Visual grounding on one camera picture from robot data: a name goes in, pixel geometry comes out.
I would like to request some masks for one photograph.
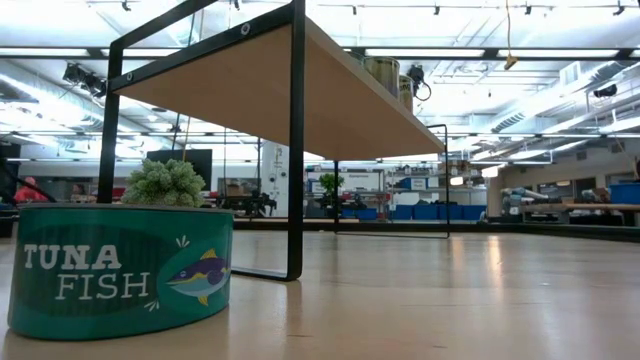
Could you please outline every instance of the wooden shelf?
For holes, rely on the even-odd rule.
[[[116,92],[289,144],[291,25],[184,61],[188,49],[156,61],[175,67],[154,73],[159,65],[151,63],[123,75],[146,76]],[[305,70],[305,151],[331,160],[443,151],[435,135],[308,18]]]

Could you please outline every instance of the potted plant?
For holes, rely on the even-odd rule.
[[[324,189],[324,194],[322,196],[322,205],[325,207],[327,216],[332,218],[335,209],[340,211],[340,203],[334,204],[333,198],[333,190],[335,188],[336,177],[334,174],[323,174],[318,179],[320,181],[320,186]],[[344,184],[344,178],[338,175],[338,187]]]
[[[191,164],[145,161],[124,204],[36,204],[20,214],[9,325],[89,340],[188,324],[229,302],[230,212],[199,209]]]

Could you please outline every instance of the ceiling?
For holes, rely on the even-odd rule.
[[[108,47],[114,39],[162,14],[178,2],[129,0],[127,6],[131,10],[125,11],[120,1],[115,0],[0,0],[0,33],[3,34],[0,47]],[[287,1],[240,0],[238,10],[233,1],[218,1],[203,12],[183,19],[141,41],[135,47],[184,47],[189,40],[194,43],[210,37],[285,3]],[[637,0],[510,0],[510,27],[503,0],[307,0],[307,3],[308,16],[343,47],[506,48],[509,33],[511,45],[514,47],[640,46],[640,8]],[[618,3],[624,7],[624,11],[614,15],[620,10]],[[86,128],[99,131],[99,115],[102,112],[100,107],[103,106],[103,102],[100,99],[91,99],[86,91],[78,87],[71,88],[69,83],[62,80],[68,63],[79,64],[85,71],[94,72],[100,77],[105,77],[107,73],[106,60],[11,59],[0,60],[0,74],[27,84],[31,86],[30,89],[35,88],[53,95],[48,100],[52,104],[68,102],[76,108],[90,108],[97,116],[82,120],[68,119],[60,115],[60,112],[51,110],[58,105],[40,108],[31,105],[29,111],[25,112],[24,108],[16,104],[4,104],[0,107],[1,132],[43,130],[47,119],[54,119],[51,120],[55,125],[51,128],[53,130],[77,131]],[[146,63],[147,60],[125,60],[124,72]],[[640,116],[636,114],[635,107],[636,103],[640,102],[640,95],[636,99],[637,86],[640,86],[640,71],[633,67],[633,63],[610,69],[612,64],[606,59],[598,63],[582,62],[579,72],[582,75],[578,80],[584,83],[581,86],[573,83],[572,86],[575,88],[562,85],[562,74],[566,72],[563,69],[575,66],[570,61],[522,61],[508,71],[503,68],[504,61],[482,59],[402,60],[400,63],[401,73],[406,73],[411,65],[421,65],[424,69],[425,81],[431,87],[431,97],[425,102],[415,100],[414,114],[425,124],[446,123],[450,132],[459,133],[454,137],[450,148],[460,153],[460,156],[473,158],[474,154],[478,157],[479,153],[495,151],[494,154],[489,154],[490,156],[480,157],[493,160],[522,159],[524,155],[515,154],[529,151],[527,155],[532,155],[535,153],[531,153],[530,149],[533,149],[546,152],[526,159],[544,161],[548,156],[548,150],[561,148],[562,150],[556,151],[576,151],[586,146],[600,146],[602,142],[611,139],[565,137],[549,140],[527,137],[527,134],[558,131],[560,134],[569,135],[615,133],[607,130],[606,126]],[[607,74],[612,76],[589,81],[594,72],[604,70],[609,71]],[[618,86],[615,96],[593,96],[593,90],[613,83]],[[419,92],[421,97],[428,94],[424,87]],[[176,124],[178,114],[171,111],[156,112],[152,108],[151,104],[124,99],[120,112],[120,123],[124,125],[119,130],[170,131]],[[28,119],[36,113],[43,114],[44,120],[29,121]],[[16,116],[26,116],[26,120],[17,124],[14,118]],[[575,124],[572,126],[566,126],[569,124],[567,121],[578,117],[584,119],[574,121]],[[634,124],[630,121],[626,126],[614,129],[621,129],[616,131],[629,135],[636,128],[631,126]],[[497,125],[505,127],[496,131]],[[254,160],[257,157],[254,144],[257,139],[254,137],[237,136],[239,134],[228,134],[224,137],[224,128],[186,117],[180,118],[179,127],[181,131],[186,131],[188,127],[189,132],[220,133],[216,136],[190,136],[188,143],[191,147],[213,148],[216,154],[223,156],[223,143],[234,144],[234,150],[227,151],[227,156],[232,153],[238,160],[243,157]],[[493,136],[466,135],[492,132]],[[525,136],[497,137],[495,133],[516,133]],[[7,136],[4,140],[29,143],[29,136],[26,137],[25,140]],[[57,141],[65,144],[61,156],[78,156],[77,152],[66,151],[74,148],[70,145],[74,142],[86,144],[83,147],[91,147],[90,144],[95,143],[92,147],[94,150],[85,154],[88,157],[94,156],[96,151],[99,153],[99,138],[51,138],[54,143]],[[121,151],[121,154],[135,157],[136,152],[141,154],[150,149],[171,146],[171,136],[153,139],[136,135],[123,136],[121,147],[133,152],[127,150]],[[184,136],[179,136],[177,146],[184,145],[185,140]],[[568,146],[583,140],[580,144]]]

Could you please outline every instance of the tuna illustration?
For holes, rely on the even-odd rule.
[[[202,305],[208,306],[209,295],[220,290],[229,276],[231,269],[227,260],[217,257],[215,250],[210,249],[200,260],[172,276],[167,285],[181,294],[197,297]]]

